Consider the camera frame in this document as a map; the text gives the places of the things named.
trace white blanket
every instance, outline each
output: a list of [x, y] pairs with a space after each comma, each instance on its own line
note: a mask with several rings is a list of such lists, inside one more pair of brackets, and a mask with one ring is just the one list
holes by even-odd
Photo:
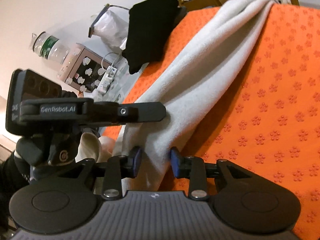
[[155, 191], [169, 167], [168, 151], [181, 150], [196, 126], [233, 82], [275, 0], [229, 0], [191, 39], [164, 73], [136, 101], [162, 102], [167, 117], [158, 123], [122, 128], [113, 155], [140, 146], [145, 153], [136, 179], [123, 179], [128, 189]]

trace metal screw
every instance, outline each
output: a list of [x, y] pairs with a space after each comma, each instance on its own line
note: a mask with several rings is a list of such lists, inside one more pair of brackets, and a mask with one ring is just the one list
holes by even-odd
[[207, 193], [204, 190], [194, 190], [191, 192], [191, 196], [195, 198], [204, 198], [207, 196]]
[[105, 197], [117, 197], [119, 195], [119, 191], [116, 189], [107, 189], [103, 192]]

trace black cloth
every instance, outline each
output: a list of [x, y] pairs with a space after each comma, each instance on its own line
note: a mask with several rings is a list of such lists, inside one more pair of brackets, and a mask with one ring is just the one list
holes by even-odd
[[161, 60], [178, 5], [178, 0], [146, 0], [130, 9], [128, 38], [122, 54], [130, 74], [138, 72], [144, 63]]
[[29, 185], [20, 174], [13, 153], [0, 164], [0, 227], [8, 229], [9, 201], [19, 189]]

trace orange mat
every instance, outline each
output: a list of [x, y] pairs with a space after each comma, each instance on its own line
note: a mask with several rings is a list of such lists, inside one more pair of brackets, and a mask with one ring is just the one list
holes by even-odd
[[[218, 8], [192, 11], [173, 30], [164, 59], [146, 68], [124, 103], [163, 73]], [[182, 151], [227, 158], [294, 192], [302, 206], [294, 232], [320, 237], [320, 11], [274, 5], [250, 58]], [[117, 138], [120, 127], [104, 135]], [[187, 190], [166, 174], [160, 190]]]

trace white wall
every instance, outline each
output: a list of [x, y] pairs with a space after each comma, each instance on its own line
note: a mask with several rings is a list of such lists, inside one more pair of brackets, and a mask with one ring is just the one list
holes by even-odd
[[[0, 96], [7, 98], [11, 74], [16, 68], [31, 68], [58, 82], [55, 71], [46, 67], [48, 61], [28, 50], [33, 32], [48, 31], [68, 44], [79, 42], [104, 56], [108, 48], [100, 39], [87, 38], [90, 16], [107, 3], [130, 8], [140, 1], [143, 0], [0, 0]], [[122, 18], [127, 17], [127, 11], [116, 10]]]

